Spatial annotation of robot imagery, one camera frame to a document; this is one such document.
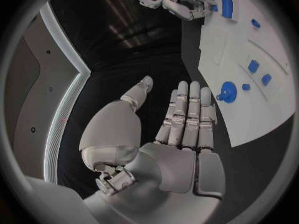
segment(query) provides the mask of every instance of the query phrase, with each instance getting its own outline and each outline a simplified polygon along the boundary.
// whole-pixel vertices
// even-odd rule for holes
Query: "blue object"
[[[262,82],[265,86],[267,86],[271,79],[272,77],[269,74],[266,74],[262,77]]]
[[[233,15],[233,0],[222,0],[222,16],[232,18]]]
[[[257,27],[257,28],[260,28],[260,27],[261,27],[261,25],[259,24],[259,22],[256,21],[255,19],[251,19],[251,24],[252,24],[253,26]]]
[[[260,66],[260,64],[256,60],[251,60],[249,66],[248,66],[248,70],[250,70],[250,72],[252,72],[252,73],[255,73],[259,66]]]
[[[232,103],[237,97],[237,88],[231,81],[224,82],[221,87],[221,94],[216,96],[216,99],[225,101],[226,103]]]
[[[242,85],[242,90],[243,90],[243,91],[248,91],[248,90],[250,90],[250,85],[249,85],[249,84],[243,84],[243,85]]]
[[[212,10],[212,11],[218,11],[218,7],[217,7],[217,5],[212,5],[212,6],[211,6],[211,10]]]

